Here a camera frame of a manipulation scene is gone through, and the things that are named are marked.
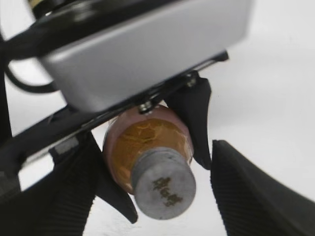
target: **jar with metal cap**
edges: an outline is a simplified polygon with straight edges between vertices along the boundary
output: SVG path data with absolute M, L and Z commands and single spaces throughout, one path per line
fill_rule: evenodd
M 134 195 L 145 215 L 171 219 L 191 205 L 193 146 L 171 109 L 159 105 L 150 114 L 136 108 L 121 114 L 108 129 L 103 155 L 115 182 Z

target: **amber glass bottle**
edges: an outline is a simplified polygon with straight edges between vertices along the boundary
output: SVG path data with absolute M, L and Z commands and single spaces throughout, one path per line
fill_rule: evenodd
M 135 195 L 148 216 L 173 218 L 191 204 L 193 147 L 187 127 L 169 108 L 160 105 L 148 115 L 134 108 L 120 115 L 109 127 L 103 153 L 113 179 Z

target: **screw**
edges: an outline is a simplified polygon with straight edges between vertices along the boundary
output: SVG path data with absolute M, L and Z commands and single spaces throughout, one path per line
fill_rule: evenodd
M 195 77 L 192 77 L 188 82 L 187 82 L 187 87 L 191 88 L 194 87 L 197 83 L 197 80 Z
M 141 114 L 149 113 L 152 109 L 152 103 L 151 103 L 151 101 L 147 101 L 147 102 L 141 104 L 138 108 L 139 108 L 139 112 Z

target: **metal lid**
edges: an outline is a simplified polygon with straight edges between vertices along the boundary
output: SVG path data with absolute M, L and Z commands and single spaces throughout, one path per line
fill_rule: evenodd
M 140 210 L 159 220 L 182 214 L 196 193 L 189 165 L 177 151 L 167 147 L 144 152 L 132 169 L 131 183 Z

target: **orange liquid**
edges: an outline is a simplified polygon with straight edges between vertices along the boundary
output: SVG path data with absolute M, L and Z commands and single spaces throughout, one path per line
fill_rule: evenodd
M 172 148 L 190 164 L 192 151 L 188 137 L 173 123 L 151 118 L 129 126 L 116 140 L 110 156 L 118 184 L 132 194 L 131 170 L 139 156 L 155 147 Z

